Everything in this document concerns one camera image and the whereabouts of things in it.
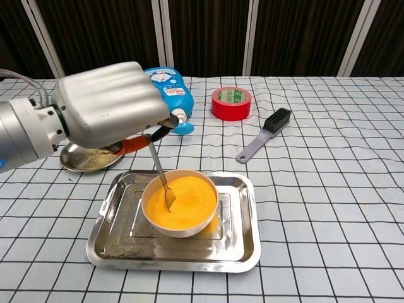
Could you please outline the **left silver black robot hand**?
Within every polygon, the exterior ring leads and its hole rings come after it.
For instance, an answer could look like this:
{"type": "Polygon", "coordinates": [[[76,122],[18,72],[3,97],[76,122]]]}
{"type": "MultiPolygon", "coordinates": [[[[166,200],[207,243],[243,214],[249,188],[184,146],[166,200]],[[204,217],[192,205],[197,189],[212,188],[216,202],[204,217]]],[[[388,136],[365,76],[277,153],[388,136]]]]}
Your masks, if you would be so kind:
{"type": "Polygon", "coordinates": [[[70,142],[125,155],[179,124],[158,88],[134,61],[61,78],[51,94],[70,142]]]}

